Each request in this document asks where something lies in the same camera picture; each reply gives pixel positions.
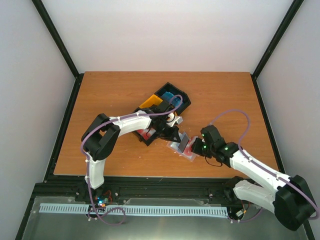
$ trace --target brown wooden surface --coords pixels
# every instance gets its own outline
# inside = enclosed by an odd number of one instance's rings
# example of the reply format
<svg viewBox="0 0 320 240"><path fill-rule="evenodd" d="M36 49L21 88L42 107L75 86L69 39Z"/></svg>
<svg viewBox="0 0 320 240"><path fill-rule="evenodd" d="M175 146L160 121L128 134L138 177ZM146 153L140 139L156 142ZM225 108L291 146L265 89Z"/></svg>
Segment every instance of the brown wooden surface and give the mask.
<svg viewBox="0 0 320 240"><path fill-rule="evenodd" d="M180 131L200 136L201 128L228 109L241 109L251 118L251 128L242 146L258 160L277 169L256 93L248 72L86 72L73 109L56 175L84 175L85 157L80 152L81 136L94 118L105 113L121 116L131 113L166 82L186 92L191 105L181 114ZM237 142L247 126L246 118L232 112L215 126L227 142ZM104 168L106 176L159 176L229 178L242 173L210 166L203 157L194 162L179 156L156 139L150 146L133 133L121 136Z"/></svg>

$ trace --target blue object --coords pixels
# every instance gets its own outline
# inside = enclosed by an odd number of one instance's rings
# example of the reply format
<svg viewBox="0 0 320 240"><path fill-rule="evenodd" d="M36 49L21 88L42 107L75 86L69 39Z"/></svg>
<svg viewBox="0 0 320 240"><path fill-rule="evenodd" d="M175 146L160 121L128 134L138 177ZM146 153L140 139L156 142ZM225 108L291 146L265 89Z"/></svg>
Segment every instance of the blue object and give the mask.
<svg viewBox="0 0 320 240"><path fill-rule="evenodd" d="M167 102L170 101L170 99L172 99L172 97L174 96L174 94L172 94L171 92L169 91L166 91L162 96L161 98L163 98L164 100L166 100ZM176 97L175 99L172 100L172 104L176 107L179 105L181 99L179 97Z"/></svg>

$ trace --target table top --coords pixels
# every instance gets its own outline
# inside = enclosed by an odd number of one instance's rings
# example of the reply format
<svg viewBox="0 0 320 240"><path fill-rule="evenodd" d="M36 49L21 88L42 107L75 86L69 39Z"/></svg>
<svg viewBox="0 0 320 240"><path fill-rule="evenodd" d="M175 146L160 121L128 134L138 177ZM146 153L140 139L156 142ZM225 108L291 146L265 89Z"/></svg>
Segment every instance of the table top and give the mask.
<svg viewBox="0 0 320 240"><path fill-rule="evenodd" d="M200 136L200 130L218 114L241 109L251 127L241 145L255 158L278 169L265 122L249 72L86 72L74 105L54 170L55 175L85 175L85 156L80 152L81 136L98 114L122 116L132 113L165 83L186 92L191 105L182 112L180 132ZM214 124L226 142L238 142L247 126L245 116L228 113ZM214 167L198 156L193 162L156 139L150 146L133 133L117 140L104 167L105 176L132 177L245 177L227 166Z"/></svg>

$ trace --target white wall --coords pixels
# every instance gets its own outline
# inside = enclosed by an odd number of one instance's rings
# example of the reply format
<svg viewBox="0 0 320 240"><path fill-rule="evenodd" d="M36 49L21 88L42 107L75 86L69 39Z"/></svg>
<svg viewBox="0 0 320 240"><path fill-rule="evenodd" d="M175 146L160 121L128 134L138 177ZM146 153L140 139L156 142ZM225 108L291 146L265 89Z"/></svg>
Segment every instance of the white wall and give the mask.
<svg viewBox="0 0 320 240"><path fill-rule="evenodd" d="M43 181L74 78L30 0L0 5L0 238L12 240Z"/></svg>
<svg viewBox="0 0 320 240"><path fill-rule="evenodd" d="M258 84L286 171L304 177L320 205L320 1L306 0ZM320 239L320 220L310 221Z"/></svg>
<svg viewBox="0 0 320 240"><path fill-rule="evenodd" d="M44 0L80 72L253 72L292 0Z"/></svg>

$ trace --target black metal frame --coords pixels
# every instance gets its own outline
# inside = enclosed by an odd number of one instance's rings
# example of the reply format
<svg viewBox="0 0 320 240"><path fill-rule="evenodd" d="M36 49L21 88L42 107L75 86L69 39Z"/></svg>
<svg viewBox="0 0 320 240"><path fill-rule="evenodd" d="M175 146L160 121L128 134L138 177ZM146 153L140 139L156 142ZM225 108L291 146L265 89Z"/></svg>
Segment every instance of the black metal frame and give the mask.
<svg viewBox="0 0 320 240"><path fill-rule="evenodd" d="M275 32L269 46L265 50L260 62L258 63L255 71L251 75L252 83L257 95L257 99L260 105L260 109L263 115L263 119L266 125L266 129L270 138L272 149L274 152L275 160L277 166L281 172L285 172L284 166L281 161L279 150L275 141L274 134L268 119L268 115L264 106L263 99L258 87L257 79L262 72L264 66L269 60L271 54L279 43L280 39L284 35L286 29L294 18L295 14L299 10L301 4L304 0L293 0L290 8L288 9L286 15L284 16L281 24L279 25L277 31ZM78 96L78 92L84 77L84 74L79 74L71 56L69 55L54 23L52 22L44 4L41 0L32 0L34 6L36 7L39 15L41 16L44 24L46 25L48 31L50 32L53 40L55 41L57 47L59 48L64 60L69 66L72 74L75 77L74 86L69 98L66 111L60 126L58 136L52 151L51 158L49 160L49 165L44 177L43 183L35 184L34 190L32 192L30 201L26 208L24 217L22 219L20 228L16 235L16 240L22 238L25 227L28 222L30 211L32 209L34 199L37 196L72 196L75 198L85 198L78 192L84 193L84 188L86 187L83 177L79 176L61 176L54 175L54 169L56 162L62 147L62 143L67 131L67 127L71 118L71 114ZM144 197L144 198L192 198L199 199L203 201L208 201L209 203L220 203L227 207L237 207L238 203L230 204L226 200L217 195L216 193L222 190L223 185L228 181L228 178L222 179L211 179L211 178L158 178L158 177L105 177L105 182L108 183L108 187L113 189L112 192L118 192L118 196L113 196L115 201L119 203L122 200L132 197ZM314 240L315 237L312 233L309 222L304 224L304 228L309 240Z"/></svg>

